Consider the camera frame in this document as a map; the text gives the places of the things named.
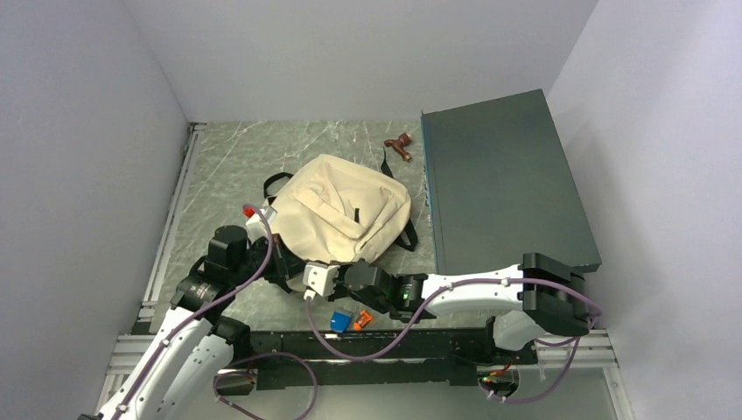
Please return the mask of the beige canvas backpack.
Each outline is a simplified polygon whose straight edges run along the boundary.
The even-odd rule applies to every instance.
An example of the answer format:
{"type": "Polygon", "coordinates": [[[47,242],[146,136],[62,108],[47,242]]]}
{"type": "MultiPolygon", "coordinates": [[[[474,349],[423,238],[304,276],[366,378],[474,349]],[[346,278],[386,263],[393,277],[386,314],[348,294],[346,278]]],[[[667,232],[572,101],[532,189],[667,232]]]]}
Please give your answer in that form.
{"type": "Polygon", "coordinates": [[[320,154],[297,172],[280,172],[264,182],[285,184],[265,192],[273,211],[272,233],[295,256],[313,263],[372,263],[396,245],[419,243],[410,219],[412,198],[388,164],[376,170],[320,154]]]}

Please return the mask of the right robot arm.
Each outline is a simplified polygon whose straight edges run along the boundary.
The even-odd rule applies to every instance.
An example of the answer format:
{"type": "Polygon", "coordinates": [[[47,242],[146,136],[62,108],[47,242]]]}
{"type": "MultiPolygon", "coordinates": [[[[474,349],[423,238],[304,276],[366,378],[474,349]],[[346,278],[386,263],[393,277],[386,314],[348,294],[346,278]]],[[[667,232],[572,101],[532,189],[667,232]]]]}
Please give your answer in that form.
{"type": "Polygon", "coordinates": [[[539,253],[495,271],[469,275],[391,275],[368,262],[340,267],[328,297],[351,298],[403,323],[455,312],[497,311],[482,351],[502,363],[545,333],[581,337],[599,310],[581,272],[539,253]]]}

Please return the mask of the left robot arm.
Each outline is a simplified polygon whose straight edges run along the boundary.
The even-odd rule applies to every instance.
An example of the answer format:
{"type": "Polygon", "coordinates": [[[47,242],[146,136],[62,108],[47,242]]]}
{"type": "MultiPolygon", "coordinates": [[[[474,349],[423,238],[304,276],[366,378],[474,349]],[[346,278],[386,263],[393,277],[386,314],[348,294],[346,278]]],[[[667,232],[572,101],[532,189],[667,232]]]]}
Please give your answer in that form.
{"type": "Polygon", "coordinates": [[[289,255],[277,234],[224,226],[190,268],[162,325],[132,373],[95,419],[179,419],[222,368],[244,365],[252,352],[248,325],[224,315],[237,292],[260,278],[277,279],[289,255]]]}

